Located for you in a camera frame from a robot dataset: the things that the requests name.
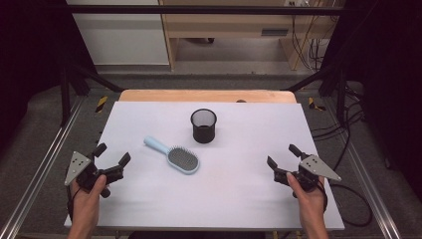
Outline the black frame stand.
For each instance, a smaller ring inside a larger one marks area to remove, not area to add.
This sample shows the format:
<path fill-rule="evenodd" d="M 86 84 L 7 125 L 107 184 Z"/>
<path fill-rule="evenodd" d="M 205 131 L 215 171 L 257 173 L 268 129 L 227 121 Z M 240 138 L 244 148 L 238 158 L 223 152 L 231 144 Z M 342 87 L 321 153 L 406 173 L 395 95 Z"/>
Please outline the black frame stand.
<path fill-rule="evenodd" d="M 329 97 L 334 90 L 337 90 L 335 117 L 341 125 L 345 125 L 344 103 L 346 78 L 340 64 L 327 65 L 304 80 L 288 87 L 287 91 L 294 93 L 317 80 L 322 80 L 318 89 L 318 92 L 322 97 Z"/>
<path fill-rule="evenodd" d="M 81 79 L 68 79 L 68 74 L 79 74 Z M 112 82 L 101 77 L 98 73 L 85 69 L 75 64 L 68 64 L 60 70 L 60 86 L 62 97 L 62 122 L 64 126 L 71 118 L 71 102 L 70 102 L 70 86 L 73 86 L 78 96 L 86 96 L 90 92 L 90 87 L 85 81 L 85 78 L 94 80 L 98 84 L 115 92 L 122 93 L 124 88 L 119 87 Z"/>

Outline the light blue hairbrush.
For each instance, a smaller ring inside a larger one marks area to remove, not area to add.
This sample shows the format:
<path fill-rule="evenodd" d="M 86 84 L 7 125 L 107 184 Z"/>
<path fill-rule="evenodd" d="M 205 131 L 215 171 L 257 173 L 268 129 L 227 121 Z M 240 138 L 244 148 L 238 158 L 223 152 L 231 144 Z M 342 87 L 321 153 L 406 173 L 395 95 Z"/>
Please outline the light blue hairbrush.
<path fill-rule="evenodd" d="M 143 140 L 144 144 L 163 153 L 167 162 L 178 171 L 184 174 L 195 173 L 200 165 L 195 153 L 182 146 L 167 146 L 152 136 Z"/>

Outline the black horizontal frame bar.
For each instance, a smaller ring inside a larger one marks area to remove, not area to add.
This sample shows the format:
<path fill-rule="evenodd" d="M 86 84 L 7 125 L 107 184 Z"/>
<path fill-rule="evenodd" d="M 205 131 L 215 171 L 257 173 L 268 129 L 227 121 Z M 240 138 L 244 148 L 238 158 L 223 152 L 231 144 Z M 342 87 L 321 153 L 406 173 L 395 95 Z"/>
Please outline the black horizontal frame bar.
<path fill-rule="evenodd" d="M 231 15 L 318 15 L 339 16 L 345 8 L 192 6 L 192 5 L 68 5 L 72 13 L 84 14 L 231 14 Z"/>

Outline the white cabinet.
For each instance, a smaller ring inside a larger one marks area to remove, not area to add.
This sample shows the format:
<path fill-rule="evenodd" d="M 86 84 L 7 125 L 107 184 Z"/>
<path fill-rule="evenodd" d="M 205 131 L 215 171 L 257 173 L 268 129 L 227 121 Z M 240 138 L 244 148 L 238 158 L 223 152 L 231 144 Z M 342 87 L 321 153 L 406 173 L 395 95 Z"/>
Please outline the white cabinet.
<path fill-rule="evenodd" d="M 74 14 L 97 66 L 168 65 L 159 14 Z"/>

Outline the person's right hand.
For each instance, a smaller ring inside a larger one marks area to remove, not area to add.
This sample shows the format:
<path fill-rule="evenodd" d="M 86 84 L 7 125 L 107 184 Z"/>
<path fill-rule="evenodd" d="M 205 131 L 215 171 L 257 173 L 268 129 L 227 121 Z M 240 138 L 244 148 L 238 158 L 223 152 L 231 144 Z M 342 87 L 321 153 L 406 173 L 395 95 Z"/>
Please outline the person's right hand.
<path fill-rule="evenodd" d="M 324 188 L 318 184 L 315 190 L 305 192 L 290 172 L 287 173 L 287 179 L 299 201 L 301 216 L 305 219 L 323 217 L 326 203 Z"/>

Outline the black mesh cup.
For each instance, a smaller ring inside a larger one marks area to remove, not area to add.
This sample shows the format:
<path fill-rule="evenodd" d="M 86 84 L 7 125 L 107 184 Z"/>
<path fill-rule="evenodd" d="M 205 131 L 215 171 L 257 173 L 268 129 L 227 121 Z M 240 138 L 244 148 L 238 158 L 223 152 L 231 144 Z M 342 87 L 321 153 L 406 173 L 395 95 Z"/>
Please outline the black mesh cup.
<path fill-rule="evenodd" d="M 209 143 L 215 138 L 217 116 L 208 109 L 199 109 L 192 113 L 193 138 L 199 143 Z"/>

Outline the aluminium rail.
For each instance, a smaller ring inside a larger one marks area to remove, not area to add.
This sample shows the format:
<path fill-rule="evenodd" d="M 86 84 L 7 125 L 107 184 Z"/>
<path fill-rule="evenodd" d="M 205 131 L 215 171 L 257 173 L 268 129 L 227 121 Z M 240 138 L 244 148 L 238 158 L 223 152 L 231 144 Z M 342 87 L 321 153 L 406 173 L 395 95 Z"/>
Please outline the aluminium rail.
<path fill-rule="evenodd" d="M 15 239 L 24 220 L 26 219 L 41 187 L 43 186 L 47 175 L 50 172 L 61 148 L 67 139 L 67 136 L 72 129 L 72 126 L 80 113 L 81 107 L 85 101 L 85 97 L 76 97 L 74 104 L 71 107 L 71 113 L 65 123 L 59 128 L 54 140 L 49 146 L 48 151 L 39 164 L 32 180 L 28 184 L 24 194 L 19 203 L 15 207 L 13 213 L 0 230 L 0 239 Z"/>
<path fill-rule="evenodd" d="M 402 239 L 393 218 L 352 142 L 347 145 L 347 152 L 350 155 L 349 161 L 351 167 L 353 168 L 384 238 Z"/>

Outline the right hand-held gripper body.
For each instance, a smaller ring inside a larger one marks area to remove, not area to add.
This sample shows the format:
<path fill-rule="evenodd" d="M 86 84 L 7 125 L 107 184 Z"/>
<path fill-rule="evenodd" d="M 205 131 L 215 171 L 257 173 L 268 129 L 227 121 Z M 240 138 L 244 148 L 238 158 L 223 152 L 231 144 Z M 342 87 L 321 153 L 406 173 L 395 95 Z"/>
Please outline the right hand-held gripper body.
<path fill-rule="evenodd" d="M 305 192 L 311 192 L 317 188 L 319 178 L 341 181 L 341 177 L 332 170 L 322 159 L 314 154 L 299 153 L 299 168 L 292 171 L 292 175 Z"/>

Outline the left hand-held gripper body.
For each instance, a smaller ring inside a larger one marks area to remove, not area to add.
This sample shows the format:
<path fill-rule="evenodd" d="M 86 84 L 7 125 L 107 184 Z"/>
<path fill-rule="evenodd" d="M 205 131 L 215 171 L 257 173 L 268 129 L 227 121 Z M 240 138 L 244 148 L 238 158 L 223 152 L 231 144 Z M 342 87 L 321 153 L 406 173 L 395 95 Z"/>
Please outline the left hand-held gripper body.
<path fill-rule="evenodd" d="M 99 169 L 95 164 L 93 153 L 82 155 L 75 151 L 68 166 L 64 184 L 70 187 L 75 180 L 81 188 L 91 191 L 101 175 L 106 177 L 105 184 L 110 185 L 123 179 L 123 170 L 124 167 L 118 163 L 110 168 Z"/>

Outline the wooden desk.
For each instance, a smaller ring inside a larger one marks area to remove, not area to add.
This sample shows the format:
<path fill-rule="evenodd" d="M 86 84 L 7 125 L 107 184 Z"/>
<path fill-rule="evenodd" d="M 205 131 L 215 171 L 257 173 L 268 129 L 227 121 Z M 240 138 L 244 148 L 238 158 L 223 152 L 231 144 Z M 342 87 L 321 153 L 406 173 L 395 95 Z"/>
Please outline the wooden desk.
<path fill-rule="evenodd" d="M 335 0 L 158 0 L 161 6 L 328 7 Z M 329 39 L 336 17 L 290 15 L 164 14 L 167 38 L 276 38 L 290 68 L 307 61 L 310 40 Z"/>

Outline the person's left hand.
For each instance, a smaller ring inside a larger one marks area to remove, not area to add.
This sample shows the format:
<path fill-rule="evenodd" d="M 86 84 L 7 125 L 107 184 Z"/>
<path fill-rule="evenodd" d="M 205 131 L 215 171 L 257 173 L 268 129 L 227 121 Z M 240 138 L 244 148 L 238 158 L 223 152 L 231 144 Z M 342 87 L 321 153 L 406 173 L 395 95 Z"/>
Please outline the person's left hand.
<path fill-rule="evenodd" d="M 77 218 L 88 219 L 89 217 L 93 217 L 93 218 L 98 217 L 99 208 L 100 208 L 100 195 L 105 188 L 106 188 L 106 177 L 104 175 L 101 175 L 97 179 L 93 189 L 89 192 L 86 192 L 74 180 L 72 182 L 74 219 L 77 219 Z"/>

